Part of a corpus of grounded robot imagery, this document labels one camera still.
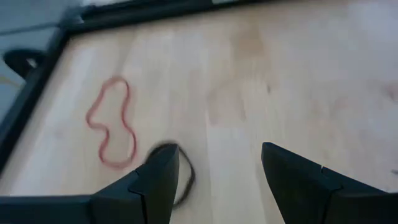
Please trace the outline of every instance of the black metal edge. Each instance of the black metal edge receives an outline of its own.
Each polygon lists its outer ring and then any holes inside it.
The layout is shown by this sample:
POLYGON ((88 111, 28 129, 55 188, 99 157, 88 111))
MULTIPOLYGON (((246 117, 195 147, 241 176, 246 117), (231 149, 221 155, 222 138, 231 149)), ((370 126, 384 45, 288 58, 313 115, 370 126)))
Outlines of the black metal edge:
POLYGON ((99 13, 95 16, 89 16, 89 19, 82 23, 77 22, 76 14, 66 13, 65 15, 68 15, 68 18, 62 19, 60 30, 49 45, 44 64, 27 77, 25 86, 0 125, 0 172, 3 172, 7 160, 32 115, 69 38, 96 30, 110 29, 168 17, 184 16, 254 2, 262 1, 246 0, 222 4, 213 4, 210 0, 185 0, 171 2, 170 4, 164 4, 164 1, 161 1, 159 6, 151 5, 151 7, 138 9, 135 8, 135 4, 127 4, 125 6, 131 8, 131 10, 127 11, 123 7, 120 7, 125 4, 123 2, 100 7, 89 6, 85 8, 86 10, 80 10, 80 16, 84 16, 85 14, 90 15, 92 10, 97 10, 99 13), (99 15, 107 10, 113 12, 110 15, 106 13, 107 16, 99 15))
POLYGON ((53 36, 44 64, 28 75, 23 89, 0 124, 0 172, 4 170, 68 39, 69 35, 63 30, 53 36))

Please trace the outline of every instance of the wooden surface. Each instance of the wooden surface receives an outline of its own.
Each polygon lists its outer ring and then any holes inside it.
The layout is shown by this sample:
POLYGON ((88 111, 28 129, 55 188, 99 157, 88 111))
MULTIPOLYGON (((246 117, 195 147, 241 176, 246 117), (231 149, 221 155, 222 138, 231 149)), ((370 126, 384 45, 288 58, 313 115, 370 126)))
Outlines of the wooden surface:
MULTIPOLYGON (((73 39, 0 181, 2 195, 87 194, 137 167, 163 139, 197 170, 171 223, 283 223, 261 166, 274 142, 374 187, 398 190, 398 4, 288 1, 107 30, 73 39), (103 82, 132 88, 138 153, 98 159, 85 114, 103 82)), ((132 141, 112 88, 94 119, 107 156, 132 141)))

